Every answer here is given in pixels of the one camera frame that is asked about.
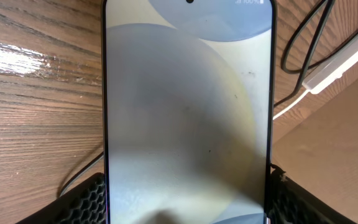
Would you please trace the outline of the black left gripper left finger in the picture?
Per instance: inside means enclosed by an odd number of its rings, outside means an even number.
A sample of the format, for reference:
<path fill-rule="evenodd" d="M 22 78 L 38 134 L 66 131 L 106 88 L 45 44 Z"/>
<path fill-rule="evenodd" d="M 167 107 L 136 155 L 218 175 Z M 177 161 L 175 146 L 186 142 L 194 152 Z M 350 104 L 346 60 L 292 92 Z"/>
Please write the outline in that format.
<path fill-rule="evenodd" d="M 96 173 L 18 224 L 105 224 L 104 174 Z"/>

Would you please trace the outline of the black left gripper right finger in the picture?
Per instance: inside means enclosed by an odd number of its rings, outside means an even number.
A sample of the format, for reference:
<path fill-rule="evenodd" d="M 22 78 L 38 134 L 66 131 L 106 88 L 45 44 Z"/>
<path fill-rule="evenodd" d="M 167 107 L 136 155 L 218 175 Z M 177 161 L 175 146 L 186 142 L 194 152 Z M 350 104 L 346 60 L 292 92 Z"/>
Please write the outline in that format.
<path fill-rule="evenodd" d="M 356 224 L 286 176 L 272 164 L 267 217 L 272 224 Z"/>

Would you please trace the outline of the Samsung Galaxy smartphone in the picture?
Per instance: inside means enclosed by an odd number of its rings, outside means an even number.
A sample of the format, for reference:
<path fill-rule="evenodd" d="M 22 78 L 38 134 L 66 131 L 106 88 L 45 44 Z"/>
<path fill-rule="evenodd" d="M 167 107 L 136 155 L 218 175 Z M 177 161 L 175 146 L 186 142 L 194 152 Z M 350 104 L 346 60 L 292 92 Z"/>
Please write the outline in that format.
<path fill-rule="evenodd" d="M 101 9 L 108 223 L 265 223 L 275 1 Z"/>

